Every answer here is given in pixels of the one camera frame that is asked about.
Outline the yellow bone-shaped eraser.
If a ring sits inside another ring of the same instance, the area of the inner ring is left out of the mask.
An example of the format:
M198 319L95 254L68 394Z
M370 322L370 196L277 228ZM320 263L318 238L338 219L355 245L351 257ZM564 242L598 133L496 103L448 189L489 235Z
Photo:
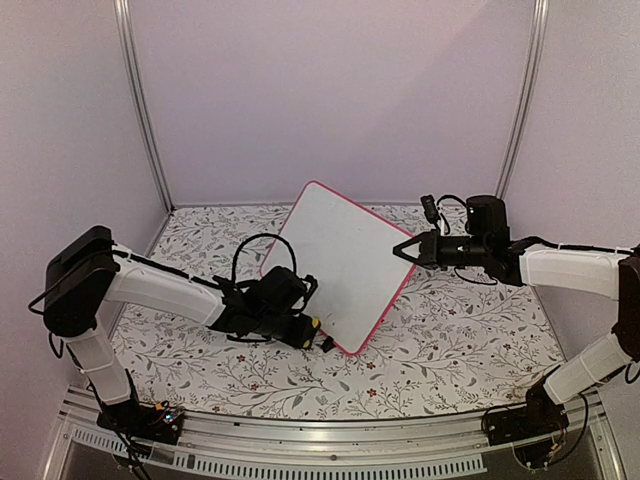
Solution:
M308 323L304 328L302 333L302 349L309 349L312 345L312 342L321 328L321 322L316 317L309 317Z

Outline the pink-framed whiteboard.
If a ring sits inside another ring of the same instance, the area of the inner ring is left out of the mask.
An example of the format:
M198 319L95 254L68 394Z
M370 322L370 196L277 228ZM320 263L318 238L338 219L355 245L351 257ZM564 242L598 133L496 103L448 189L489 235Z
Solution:
M279 236L291 245L298 275L318 288L305 312L348 356L357 356L407 285L415 266L394 246L411 234L317 181L308 182Z

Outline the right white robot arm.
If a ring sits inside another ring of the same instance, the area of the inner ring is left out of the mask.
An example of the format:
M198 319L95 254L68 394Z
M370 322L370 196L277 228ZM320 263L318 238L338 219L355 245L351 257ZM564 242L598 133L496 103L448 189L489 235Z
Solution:
M587 315L581 350L526 394L517 427L537 436L552 424L555 406L607 382L639 361L639 250L553 242L511 235L505 202L492 195L463 200L461 234L447 223L433 196L421 198L431 227L393 248L396 257L425 269L478 267L499 284L531 288L553 316Z

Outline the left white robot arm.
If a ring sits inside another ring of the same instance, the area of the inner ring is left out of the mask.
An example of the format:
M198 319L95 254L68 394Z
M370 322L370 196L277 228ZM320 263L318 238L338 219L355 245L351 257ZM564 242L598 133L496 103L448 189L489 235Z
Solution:
M28 304L49 333L61 339L91 381L111 419L128 434L148 426L148 412L116 360L97 314L105 302L142 306L193 321L242 341L249 335L307 349L319 319L304 310L317 289L297 266L276 266L260 279L237 273L205 279L163 265L116 243L109 228L94 226L48 264L42 293Z

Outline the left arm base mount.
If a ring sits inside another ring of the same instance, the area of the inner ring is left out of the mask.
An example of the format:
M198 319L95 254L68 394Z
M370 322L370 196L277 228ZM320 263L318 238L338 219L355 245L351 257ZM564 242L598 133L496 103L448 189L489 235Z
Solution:
M160 407L147 406L136 399L99 405L97 425L123 436L176 445L182 434L186 412L182 406L171 406L167 401Z

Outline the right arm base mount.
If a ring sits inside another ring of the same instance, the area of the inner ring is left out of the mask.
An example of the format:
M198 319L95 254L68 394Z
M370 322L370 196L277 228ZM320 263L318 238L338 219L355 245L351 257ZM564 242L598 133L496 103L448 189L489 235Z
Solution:
M528 470L551 465L565 445L568 427L564 406L546 400L490 407L481 418L489 445L510 444L516 461Z

